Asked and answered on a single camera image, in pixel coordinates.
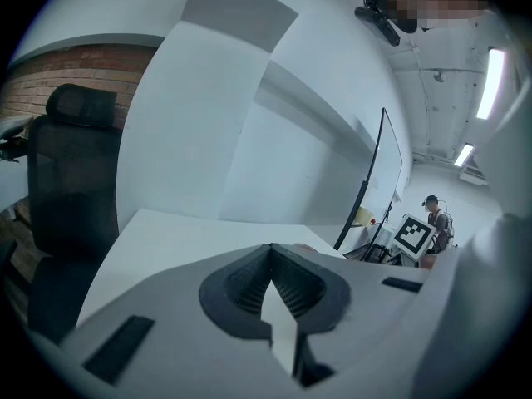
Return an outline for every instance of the office chair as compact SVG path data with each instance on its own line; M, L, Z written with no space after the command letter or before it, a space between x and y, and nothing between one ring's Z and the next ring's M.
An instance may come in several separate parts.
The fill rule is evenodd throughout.
M31 125L28 190L35 245L50 254L29 292L28 327L53 342L76 326L85 296L118 236L115 187L121 133L116 93L59 86Z

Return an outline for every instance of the desk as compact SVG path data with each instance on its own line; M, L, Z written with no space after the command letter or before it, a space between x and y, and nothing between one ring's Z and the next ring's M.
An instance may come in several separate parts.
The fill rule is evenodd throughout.
M0 211L27 197L27 157L0 161Z
M302 225L225 222L140 209L100 266L77 325L154 273L266 243L307 244L319 253L344 259ZM273 354L290 372L297 326L272 284L264 296L262 319L273 325Z

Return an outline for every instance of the fluorescent light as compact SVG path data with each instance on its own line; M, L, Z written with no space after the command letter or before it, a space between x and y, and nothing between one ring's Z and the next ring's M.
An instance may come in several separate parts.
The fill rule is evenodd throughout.
M490 116L491 108L495 102L497 91L499 90L502 69L505 65L505 53L501 50L490 50L490 64L488 65L488 75L485 79L484 94L480 101L479 111L476 118L487 120Z
M462 152L460 153L460 155L458 155L458 158L456 158L455 165L458 165L460 167L462 164L464 164L472 150L473 145L465 144L462 148Z

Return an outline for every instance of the person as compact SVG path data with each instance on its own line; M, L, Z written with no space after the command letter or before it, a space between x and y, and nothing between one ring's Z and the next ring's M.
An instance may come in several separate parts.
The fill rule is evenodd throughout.
M440 209L438 198L435 195L429 195L425 200L425 208L430 212L428 223L436 228L436 247L432 253L440 253L446 249L449 239L451 238L451 227L448 215Z

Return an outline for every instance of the red brick wall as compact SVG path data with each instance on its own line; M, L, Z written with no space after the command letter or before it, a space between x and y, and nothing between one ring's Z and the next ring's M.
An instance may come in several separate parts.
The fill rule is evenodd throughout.
M17 65L0 90L0 119L45 113L47 98L73 83L118 93L115 126L123 128L131 99L157 49L124 44L93 44L47 52Z

